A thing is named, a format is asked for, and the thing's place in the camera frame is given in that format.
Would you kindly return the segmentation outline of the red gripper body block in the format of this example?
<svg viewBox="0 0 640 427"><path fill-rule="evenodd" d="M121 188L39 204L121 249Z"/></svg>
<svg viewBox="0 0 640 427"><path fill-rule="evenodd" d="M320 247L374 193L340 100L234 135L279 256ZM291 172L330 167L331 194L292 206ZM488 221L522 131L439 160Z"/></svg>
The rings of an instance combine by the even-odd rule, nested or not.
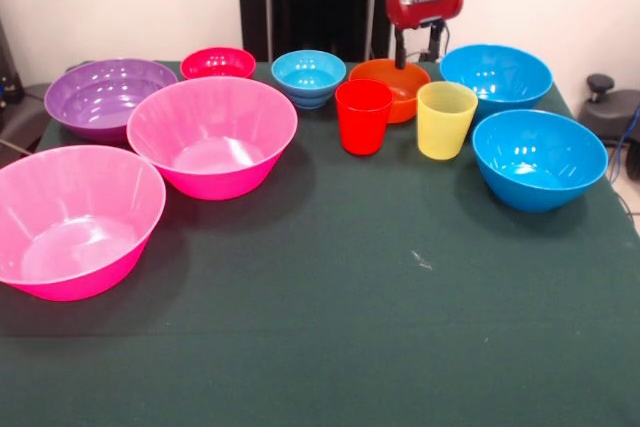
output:
<svg viewBox="0 0 640 427"><path fill-rule="evenodd" d="M387 17L398 30L423 28L459 15L464 0L385 0Z"/></svg>

